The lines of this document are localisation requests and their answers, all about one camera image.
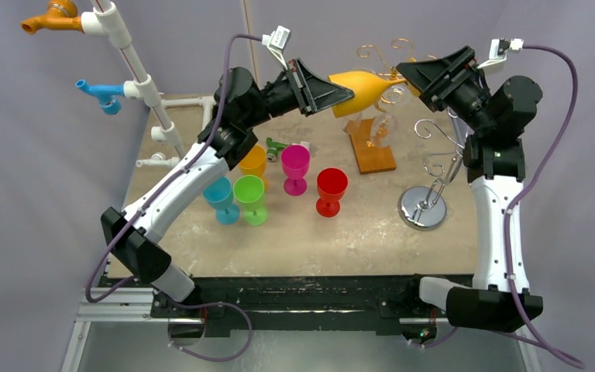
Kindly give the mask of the yellow wine glass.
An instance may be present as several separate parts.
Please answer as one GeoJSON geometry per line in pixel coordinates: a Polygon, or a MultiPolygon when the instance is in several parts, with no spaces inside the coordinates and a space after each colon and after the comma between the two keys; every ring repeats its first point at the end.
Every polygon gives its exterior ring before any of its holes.
{"type": "Polygon", "coordinates": [[[264,184],[266,191],[269,189],[269,181],[265,177],[267,168],[267,154],[264,148],[256,144],[239,163],[242,175],[253,175],[259,177],[264,184]]]}

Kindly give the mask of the green faucet with white elbow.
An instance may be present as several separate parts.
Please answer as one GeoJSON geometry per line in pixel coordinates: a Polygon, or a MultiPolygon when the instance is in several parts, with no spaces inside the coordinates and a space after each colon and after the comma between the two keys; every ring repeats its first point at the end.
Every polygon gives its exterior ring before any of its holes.
{"type": "Polygon", "coordinates": [[[266,138],[266,159],[268,162],[276,162],[277,158],[279,157],[280,153],[289,146],[292,145],[300,145],[305,147],[307,150],[310,150],[311,144],[306,141],[301,141],[299,143],[282,143],[273,140],[271,137],[266,138]]]}

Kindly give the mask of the blue wine glass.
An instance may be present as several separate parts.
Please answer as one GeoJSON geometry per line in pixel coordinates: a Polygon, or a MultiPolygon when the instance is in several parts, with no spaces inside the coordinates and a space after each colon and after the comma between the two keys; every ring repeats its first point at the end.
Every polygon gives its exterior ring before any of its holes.
{"type": "Polygon", "coordinates": [[[208,205],[215,210],[215,217],[221,225],[232,225],[240,216],[239,206],[234,202],[232,183],[222,176],[211,183],[202,192],[208,205]]]}

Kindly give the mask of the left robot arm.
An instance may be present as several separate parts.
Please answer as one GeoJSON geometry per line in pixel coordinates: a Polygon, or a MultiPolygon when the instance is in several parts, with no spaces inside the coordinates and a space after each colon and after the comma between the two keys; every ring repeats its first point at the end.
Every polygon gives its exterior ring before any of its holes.
{"type": "Polygon", "coordinates": [[[313,115],[356,97],[333,76],[312,73],[293,59],[263,88],[244,67],[225,70],[214,97],[216,113],[180,162],[144,196],[101,216],[107,252],[140,282],[170,297],[182,317],[195,314],[200,296],[191,276],[159,246],[169,227],[203,190],[238,166],[257,142],[253,128],[287,112],[313,115]]]}

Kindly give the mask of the pink wine glass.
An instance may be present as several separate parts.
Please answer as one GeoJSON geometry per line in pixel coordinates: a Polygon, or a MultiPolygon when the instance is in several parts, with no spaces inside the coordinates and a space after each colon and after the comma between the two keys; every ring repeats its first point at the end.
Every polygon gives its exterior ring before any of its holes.
{"type": "Polygon", "coordinates": [[[309,150],[300,145],[293,144],[286,147],[281,155],[280,162],[285,176],[284,191],[290,196],[300,196],[308,188],[308,183],[304,179],[306,176],[311,156],[309,150]]]}

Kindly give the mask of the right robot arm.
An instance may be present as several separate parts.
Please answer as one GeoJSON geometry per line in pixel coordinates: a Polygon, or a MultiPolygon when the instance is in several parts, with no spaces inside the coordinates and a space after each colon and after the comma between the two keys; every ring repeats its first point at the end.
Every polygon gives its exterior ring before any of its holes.
{"type": "Polygon", "coordinates": [[[518,201],[526,178],[521,134],[536,116],[542,90],[515,75],[491,91],[468,46],[440,59],[399,63],[397,71],[430,110],[451,109],[471,128],[463,164],[478,228],[472,284],[423,276],[404,294],[405,308],[423,315],[434,305],[452,326],[514,332],[543,310],[524,270],[518,201]]]}

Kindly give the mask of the red wine glass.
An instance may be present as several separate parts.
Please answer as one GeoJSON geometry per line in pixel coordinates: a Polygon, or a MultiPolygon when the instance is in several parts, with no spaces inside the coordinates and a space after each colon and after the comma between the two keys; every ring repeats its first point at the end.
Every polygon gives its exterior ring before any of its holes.
{"type": "Polygon", "coordinates": [[[346,173],[338,168],[325,168],[318,174],[316,211],[319,215],[331,218],[340,212],[340,201],[348,184],[346,173]]]}

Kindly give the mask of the orange wine glass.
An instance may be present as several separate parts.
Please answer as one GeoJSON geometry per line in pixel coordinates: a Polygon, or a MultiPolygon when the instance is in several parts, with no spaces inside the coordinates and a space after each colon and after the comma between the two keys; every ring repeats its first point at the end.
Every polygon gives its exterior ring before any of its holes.
{"type": "Polygon", "coordinates": [[[401,96],[405,95],[406,91],[415,97],[419,96],[415,87],[397,70],[396,64],[386,64],[385,72],[380,74],[357,69],[330,74],[327,79],[330,83],[352,92],[351,98],[332,106],[332,114],[336,118],[361,112],[381,102],[385,92],[396,86],[404,87],[401,96]]]}

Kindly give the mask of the green wine glass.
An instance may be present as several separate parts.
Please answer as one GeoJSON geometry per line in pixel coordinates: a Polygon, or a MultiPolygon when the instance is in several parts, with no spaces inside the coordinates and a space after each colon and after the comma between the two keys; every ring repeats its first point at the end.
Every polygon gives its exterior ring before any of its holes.
{"type": "Polygon", "coordinates": [[[268,213],[265,206],[265,184],[261,178],[244,175],[234,183],[232,192],[246,223],[251,226],[265,223],[268,213]]]}

